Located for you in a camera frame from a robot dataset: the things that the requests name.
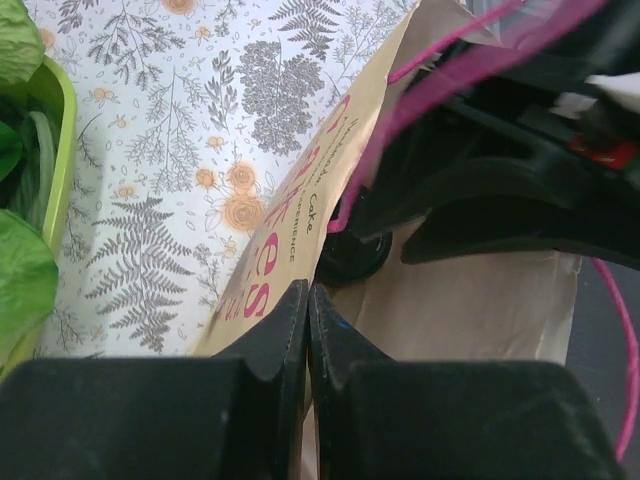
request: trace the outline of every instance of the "floral tablecloth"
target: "floral tablecloth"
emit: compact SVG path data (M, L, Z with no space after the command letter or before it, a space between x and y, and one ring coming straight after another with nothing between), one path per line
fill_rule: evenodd
M36 354L184 354L274 189L410 2L25 3L79 101Z

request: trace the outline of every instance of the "gray leaf pattern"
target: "gray leaf pattern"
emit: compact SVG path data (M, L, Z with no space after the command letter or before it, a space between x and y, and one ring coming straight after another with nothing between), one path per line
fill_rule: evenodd
M413 0L26 0L78 96L35 354L180 354L291 162Z

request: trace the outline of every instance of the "white object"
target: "white object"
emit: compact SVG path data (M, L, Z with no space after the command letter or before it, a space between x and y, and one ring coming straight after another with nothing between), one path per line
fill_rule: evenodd
M609 77L592 75L587 83L596 85L623 107L640 113L640 73Z

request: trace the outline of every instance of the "white patterned tablecloth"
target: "white patterned tablecloth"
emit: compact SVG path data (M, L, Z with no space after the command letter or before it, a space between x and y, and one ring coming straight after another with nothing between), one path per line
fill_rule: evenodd
M180 355L409 0L27 0L79 101L38 355Z

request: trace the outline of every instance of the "black round object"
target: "black round object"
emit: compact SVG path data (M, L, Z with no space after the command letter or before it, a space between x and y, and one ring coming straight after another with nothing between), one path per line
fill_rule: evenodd
M366 194L366 189L361 189L352 214ZM334 217L338 208L339 205L334 211ZM316 268L316 280L333 288L366 280L384 265L391 251L392 240L392 234L387 233L362 242L353 235L350 225L340 233L328 234Z

